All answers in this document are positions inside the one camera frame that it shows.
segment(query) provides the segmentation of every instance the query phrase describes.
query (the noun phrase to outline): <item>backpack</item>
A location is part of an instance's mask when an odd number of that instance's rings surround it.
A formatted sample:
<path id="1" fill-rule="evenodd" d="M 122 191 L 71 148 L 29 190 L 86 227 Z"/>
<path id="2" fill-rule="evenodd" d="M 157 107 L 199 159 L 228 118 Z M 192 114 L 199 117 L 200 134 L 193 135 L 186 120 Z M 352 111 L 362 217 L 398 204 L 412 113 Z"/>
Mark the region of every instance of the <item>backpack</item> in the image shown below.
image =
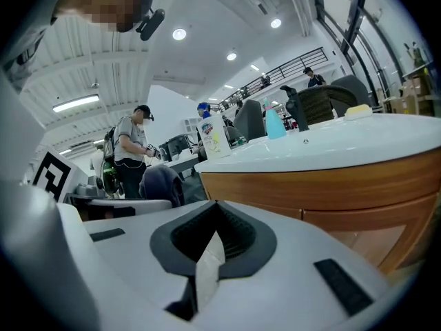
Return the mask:
<path id="1" fill-rule="evenodd" d="M 121 120 L 123 120 L 124 118 L 128 118 L 128 117 L 122 117 L 121 119 L 119 119 L 116 126 L 118 126 Z M 111 164 L 115 163 L 115 144 L 113 142 L 113 135 L 115 133 L 116 126 L 111 128 L 110 131 L 104 136 L 104 144 L 103 144 L 104 160 Z"/>

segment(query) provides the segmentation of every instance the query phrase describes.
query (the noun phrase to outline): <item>railing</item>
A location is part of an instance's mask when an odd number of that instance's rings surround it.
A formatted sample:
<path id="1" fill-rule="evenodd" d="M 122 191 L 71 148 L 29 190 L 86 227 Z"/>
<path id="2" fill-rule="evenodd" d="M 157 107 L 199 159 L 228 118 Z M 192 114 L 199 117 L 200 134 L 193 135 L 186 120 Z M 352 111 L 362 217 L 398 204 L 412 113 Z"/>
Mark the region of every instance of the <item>railing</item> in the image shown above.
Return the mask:
<path id="1" fill-rule="evenodd" d="M 288 61 L 287 63 L 266 72 L 265 76 L 261 76 L 258 79 L 248 83 L 246 86 L 241 87 L 240 90 L 221 101 L 218 104 L 218 108 L 221 112 L 224 112 L 226 109 L 236 105 L 238 101 L 242 101 L 243 99 L 252 96 L 253 94 L 270 85 L 274 85 L 287 77 L 291 77 L 295 74 L 302 74 L 305 68 L 313 68 L 314 66 L 324 63 L 327 60 L 328 58 L 323 52 L 323 48 L 317 48 L 302 54 L 299 57 L 296 57 L 295 59 L 292 59 L 291 61 Z"/>

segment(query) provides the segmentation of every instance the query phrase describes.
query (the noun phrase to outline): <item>black rubber pad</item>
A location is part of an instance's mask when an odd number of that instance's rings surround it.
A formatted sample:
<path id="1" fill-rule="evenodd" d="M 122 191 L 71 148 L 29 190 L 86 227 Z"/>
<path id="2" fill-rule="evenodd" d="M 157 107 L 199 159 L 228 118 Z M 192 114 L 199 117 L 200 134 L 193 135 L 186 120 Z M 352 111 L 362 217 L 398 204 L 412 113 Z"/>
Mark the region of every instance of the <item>black rubber pad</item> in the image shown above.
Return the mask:
<path id="1" fill-rule="evenodd" d="M 373 303 L 372 299 L 333 259 L 314 263 L 327 285 L 349 316 L 353 316 Z"/>
<path id="2" fill-rule="evenodd" d="M 125 232 L 121 228 L 117 228 L 112 230 L 106 230 L 104 232 L 92 233 L 90 237 L 92 238 L 92 241 L 96 243 L 97 241 L 111 239 L 123 234 L 125 234 Z"/>

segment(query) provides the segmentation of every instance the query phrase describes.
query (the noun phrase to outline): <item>ceiling light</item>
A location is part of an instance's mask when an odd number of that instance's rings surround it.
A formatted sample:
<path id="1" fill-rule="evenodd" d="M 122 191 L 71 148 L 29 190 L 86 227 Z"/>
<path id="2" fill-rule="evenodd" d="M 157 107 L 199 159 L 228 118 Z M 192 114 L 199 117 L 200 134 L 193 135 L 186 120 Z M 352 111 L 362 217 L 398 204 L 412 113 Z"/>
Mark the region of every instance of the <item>ceiling light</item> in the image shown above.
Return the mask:
<path id="1" fill-rule="evenodd" d="M 233 53 L 231 53 L 231 54 L 228 54 L 227 59 L 228 59 L 229 61 L 233 61 L 236 57 L 237 57 L 236 53 L 233 52 Z"/>
<path id="2" fill-rule="evenodd" d="M 282 21 L 280 19 L 275 19 L 274 21 L 271 22 L 271 27 L 272 28 L 279 28 L 281 24 L 282 24 Z"/>
<path id="3" fill-rule="evenodd" d="M 173 31 L 173 38 L 175 38 L 177 41 L 181 41 L 186 35 L 187 32 L 182 28 L 178 28 L 177 30 Z"/>
<path id="4" fill-rule="evenodd" d="M 82 106 L 83 104 L 87 103 L 93 103 L 99 101 L 99 97 L 97 94 L 93 94 L 92 96 L 87 96 L 83 98 L 78 98 L 73 101 L 68 101 L 66 103 L 59 104 L 57 106 L 54 106 L 52 109 L 54 112 L 62 112 L 63 110 L 67 110 L 73 107 Z"/>

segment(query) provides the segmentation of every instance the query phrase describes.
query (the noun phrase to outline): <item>blue bottle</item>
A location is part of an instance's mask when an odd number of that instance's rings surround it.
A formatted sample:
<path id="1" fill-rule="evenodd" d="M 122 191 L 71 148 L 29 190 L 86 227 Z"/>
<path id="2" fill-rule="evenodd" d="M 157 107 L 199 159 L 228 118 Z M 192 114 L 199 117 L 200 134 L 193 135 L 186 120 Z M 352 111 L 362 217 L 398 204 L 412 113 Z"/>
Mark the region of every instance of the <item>blue bottle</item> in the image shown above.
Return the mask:
<path id="1" fill-rule="evenodd" d="M 270 106 L 268 99 L 265 98 L 265 111 L 267 120 L 267 134 L 271 140 L 284 137 L 287 134 L 282 119 L 277 115 L 276 111 Z"/>

